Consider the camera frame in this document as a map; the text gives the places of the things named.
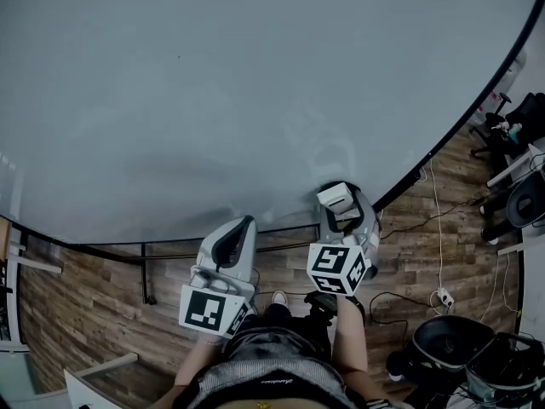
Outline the grey metal bar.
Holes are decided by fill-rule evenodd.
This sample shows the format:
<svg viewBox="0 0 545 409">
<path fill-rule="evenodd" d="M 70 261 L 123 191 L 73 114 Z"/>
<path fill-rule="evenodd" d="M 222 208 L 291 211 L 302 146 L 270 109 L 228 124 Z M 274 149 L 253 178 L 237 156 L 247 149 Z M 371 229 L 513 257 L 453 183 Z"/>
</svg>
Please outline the grey metal bar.
<svg viewBox="0 0 545 409">
<path fill-rule="evenodd" d="M 76 372 L 75 376 L 84 378 L 84 379 L 100 377 L 118 368 L 123 368 L 131 364 L 134 364 L 138 360 L 139 360 L 139 355 L 134 352 L 131 352 L 121 357 L 117 357 L 114 360 L 109 360 L 98 366 L 92 366 L 80 372 Z"/>
</svg>

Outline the black open bag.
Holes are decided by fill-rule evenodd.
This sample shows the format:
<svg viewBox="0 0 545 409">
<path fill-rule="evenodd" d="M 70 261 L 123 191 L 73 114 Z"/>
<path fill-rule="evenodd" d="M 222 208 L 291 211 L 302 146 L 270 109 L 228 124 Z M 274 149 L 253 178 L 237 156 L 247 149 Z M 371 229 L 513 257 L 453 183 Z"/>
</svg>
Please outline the black open bag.
<svg viewBox="0 0 545 409">
<path fill-rule="evenodd" d="M 467 391 L 488 409 L 545 409 L 545 343 L 499 332 L 466 365 Z"/>
</svg>

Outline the large white board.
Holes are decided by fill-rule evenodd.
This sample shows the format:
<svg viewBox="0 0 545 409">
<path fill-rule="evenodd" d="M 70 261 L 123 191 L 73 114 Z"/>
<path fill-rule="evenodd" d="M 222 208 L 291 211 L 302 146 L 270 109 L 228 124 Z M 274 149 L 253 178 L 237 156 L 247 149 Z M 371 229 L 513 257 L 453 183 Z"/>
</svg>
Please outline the large white board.
<svg viewBox="0 0 545 409">
<path fill-rule="evenodd" d="M 545 0 L 0 0 L 0 216 L 74 245 L 380 209 L 471 117 Z"/>
</svg>

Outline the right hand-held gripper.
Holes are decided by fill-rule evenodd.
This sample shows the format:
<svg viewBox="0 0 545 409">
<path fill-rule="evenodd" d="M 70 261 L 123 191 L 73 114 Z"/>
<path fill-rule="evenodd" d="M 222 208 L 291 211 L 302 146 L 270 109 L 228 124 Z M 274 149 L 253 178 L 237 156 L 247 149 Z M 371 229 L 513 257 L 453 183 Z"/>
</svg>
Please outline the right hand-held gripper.
<svg viewBox="0 0 545 409">
<path fill-rule="evenodd" d="M 320 206 L 319 243 L 309 246 L 307 275 L 320 292 L 352 297 L 363 280 L 373 279 L 378 272 L 381 228 L 362 191 L 354 185 L 347 187 L 353 202 L 340 215 L 340 228 L 336 215 Z"/>
</svg>

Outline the person's right forearm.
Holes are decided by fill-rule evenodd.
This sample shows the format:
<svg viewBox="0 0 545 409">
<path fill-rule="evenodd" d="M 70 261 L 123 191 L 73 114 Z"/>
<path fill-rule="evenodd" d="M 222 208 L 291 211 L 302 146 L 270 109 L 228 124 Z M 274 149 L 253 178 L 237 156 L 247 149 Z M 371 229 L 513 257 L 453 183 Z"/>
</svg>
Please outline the person's right forearm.
<svg viewBox="0 0 545 409">
<path fill-rule="evenodd" d="M 341 373 L 369 370 L 365 328 L 357 308 L 347 297 L 337 296 L 336 333 L 332 361 Z"/>
</svg>

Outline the person's left forearm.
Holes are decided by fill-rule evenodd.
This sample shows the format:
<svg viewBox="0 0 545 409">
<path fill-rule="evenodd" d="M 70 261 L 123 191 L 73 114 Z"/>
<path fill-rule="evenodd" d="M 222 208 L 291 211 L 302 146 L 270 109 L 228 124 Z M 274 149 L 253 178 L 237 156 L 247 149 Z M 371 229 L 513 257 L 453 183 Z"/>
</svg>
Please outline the person's left forearm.
<svg viewBox="0 0 545 409">
<path fill-rule="evenodd" d="M 199 371 L 214 364 L 225 341 L 226 339 L 223 337 L 201 333 L 189 354 L 181 362 L 175 376 L 175 386 L 188 386 Z"/>
</svg>

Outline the black wristband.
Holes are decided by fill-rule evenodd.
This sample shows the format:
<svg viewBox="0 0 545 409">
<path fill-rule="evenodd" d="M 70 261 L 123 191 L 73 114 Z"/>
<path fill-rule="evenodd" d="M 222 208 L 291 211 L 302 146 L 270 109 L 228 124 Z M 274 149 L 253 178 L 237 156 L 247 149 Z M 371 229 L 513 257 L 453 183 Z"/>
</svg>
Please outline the black wristband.
<svg viewBox="0 0 545 409">
<path fill-rule="evenodd" d="M 357 310 L 360 313 L 363 325 L 365 325 L 366 315 L 365 315 L 365 309 L 363 304 L 358 300 L 357 297 L 347 297 L 347 300 L 357 308 Z"/>
</svg>

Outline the white eraser block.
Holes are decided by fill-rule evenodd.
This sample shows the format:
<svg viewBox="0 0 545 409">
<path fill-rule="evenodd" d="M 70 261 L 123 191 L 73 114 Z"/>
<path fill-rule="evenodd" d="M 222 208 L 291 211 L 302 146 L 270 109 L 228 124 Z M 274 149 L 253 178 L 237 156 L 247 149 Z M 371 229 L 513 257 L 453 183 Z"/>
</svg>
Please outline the white eraser block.
<svg viewBox="0 0 545 409">
<path fill-rule="evenodd" d="M 325 184 L 317 194 L 319 203 L 337 223 L 358 220 L 361 217 L 357 196 L 352 184 L 333 181 Z"/>
</svg>

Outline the wooden table with white legs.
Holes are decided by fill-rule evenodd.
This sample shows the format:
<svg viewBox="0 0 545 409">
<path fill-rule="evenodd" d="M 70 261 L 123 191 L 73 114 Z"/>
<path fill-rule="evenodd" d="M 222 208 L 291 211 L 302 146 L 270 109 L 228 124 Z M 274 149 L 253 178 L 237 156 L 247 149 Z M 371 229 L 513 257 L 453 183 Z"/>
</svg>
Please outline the wooden table with white legs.
<svg viewBox="0 0 545 409">
<path fill-rule="evenodd" d="M 24 257 L 26 246 L 22 233 L 0 216 L 0 298 L 5 296 L 9 340 L 0 342 L 0 351 L 28 352 L 20 335 L 19 286 L 20 268 L 29 267 L 52 274 L 62 274 L 62 268 Z"/>
</svg>

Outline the person's torso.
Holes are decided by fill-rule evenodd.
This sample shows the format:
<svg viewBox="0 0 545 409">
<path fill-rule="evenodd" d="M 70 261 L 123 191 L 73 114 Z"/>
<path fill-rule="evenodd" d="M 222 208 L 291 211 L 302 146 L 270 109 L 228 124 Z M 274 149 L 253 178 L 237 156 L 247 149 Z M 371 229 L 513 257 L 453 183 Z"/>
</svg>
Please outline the person's torso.
<svg viewBox="0 0 545 409">
<path fill-rule="evenodd" d="M 367 372 L 339 372 L 327 326 L 289 308 L 248 315 L 214 364 L 149 409 L 414 409 Z"/>
</svg>

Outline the white desk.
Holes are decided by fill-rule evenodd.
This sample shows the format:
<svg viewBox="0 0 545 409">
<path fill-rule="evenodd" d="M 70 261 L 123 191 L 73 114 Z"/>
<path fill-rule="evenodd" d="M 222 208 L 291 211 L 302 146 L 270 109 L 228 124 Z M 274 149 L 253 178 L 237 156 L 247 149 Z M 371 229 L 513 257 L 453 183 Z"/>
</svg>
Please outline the white desk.
<svg viewBox="0 0 545 409">
<path fill-rule="evenodd" d="M 545 343 L 545 217 L 520 231 L 519 243 L 497 252 L 506 261 L 502 282 L 504 307 L 515 318 L 514 332 Z M 508 303 L 507 284 L 513 280 L 510 267 L 516 269 L 518 294 L 514 305 Z"/>
<path fill-rule="evenodd" d="M 493 176 L 487 183 L 488 188 L 493 188 L 504 179 L 510 177 L 513 183 L 522 181 L 534 172 L 545 168 L 545 152 L 532 144 L 529 144 L 523 154 L 511 162 L 506 169 Z"/>
</svg>

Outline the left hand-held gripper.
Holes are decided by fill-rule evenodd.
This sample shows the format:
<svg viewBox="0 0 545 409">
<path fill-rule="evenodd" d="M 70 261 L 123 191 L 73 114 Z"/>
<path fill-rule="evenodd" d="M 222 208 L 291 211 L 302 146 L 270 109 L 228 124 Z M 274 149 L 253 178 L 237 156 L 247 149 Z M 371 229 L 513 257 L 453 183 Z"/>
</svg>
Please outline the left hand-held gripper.
<svg viewBox="0 0 545 409">
<path fill-rule="evenodd" d="M 204 238 L 197 265 L 191 267 L 190 284 L 181 288 L 181 326 L 234 337 L 255 296 L 255 287 L 244 280 L 251 278 L 256 237 L 255 219 L 243 216 Z"/>
</svg>

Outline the black box device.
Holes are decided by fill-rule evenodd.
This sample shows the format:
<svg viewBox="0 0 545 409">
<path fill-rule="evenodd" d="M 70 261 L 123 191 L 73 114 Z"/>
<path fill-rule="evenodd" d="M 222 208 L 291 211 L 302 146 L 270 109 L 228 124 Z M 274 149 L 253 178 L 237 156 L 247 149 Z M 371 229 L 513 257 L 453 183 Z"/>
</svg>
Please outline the black box device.
<svg viewBox="0 0 545 409">
<path fill-rule="evenodd" d="M 310 306 L 308 317 L 318 320 L 328 327 L 332 326 L 332 320 L 337 316 L 336 297 L 320 291 L 309 292 L 304 303 Z"/>
</svg>

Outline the black office chair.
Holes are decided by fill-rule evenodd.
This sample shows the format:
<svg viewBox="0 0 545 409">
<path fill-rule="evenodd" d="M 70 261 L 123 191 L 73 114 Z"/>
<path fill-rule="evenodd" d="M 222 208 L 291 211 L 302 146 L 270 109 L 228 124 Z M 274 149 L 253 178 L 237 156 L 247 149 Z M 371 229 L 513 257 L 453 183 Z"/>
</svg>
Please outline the black office chair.
<svg viewBox="0 0 545 409">
<path fill-rule="evenodd" d="M 470 132 L 476 132 L 485 145 L 478 149 L 472 149 L 470 155 L 473 158 L 483 160 L 480 153 L 489 153 L 495 166 L 506 156 L 515 160 L 522 155 L 528 145 L 545 137 L 545 94 L 529 93 L 518 107 L 505 116 L 499 114 L 503 106 L 511 100 L 503 93 L 500 94 L 502 102 L 496 112 L 485 114 L 485 127 L 488 133 L 485 135 L 477 127 L 472 127 Z"/>
</svg>

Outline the white power strip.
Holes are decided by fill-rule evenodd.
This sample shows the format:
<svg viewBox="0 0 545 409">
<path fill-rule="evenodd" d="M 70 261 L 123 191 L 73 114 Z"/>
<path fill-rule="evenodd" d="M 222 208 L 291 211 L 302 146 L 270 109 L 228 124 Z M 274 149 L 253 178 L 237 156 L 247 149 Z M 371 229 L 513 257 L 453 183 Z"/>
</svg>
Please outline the white power strip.
<svg viewBox="0 0 545 409">
<path fill-rule="evenodd" d="M 450 293 L 444 288 L 439 287 L 430 295 L 430 299 L 437 298 L 444 306 L 450 308 L 454 304 L 454 299 Z"/>
</svg>

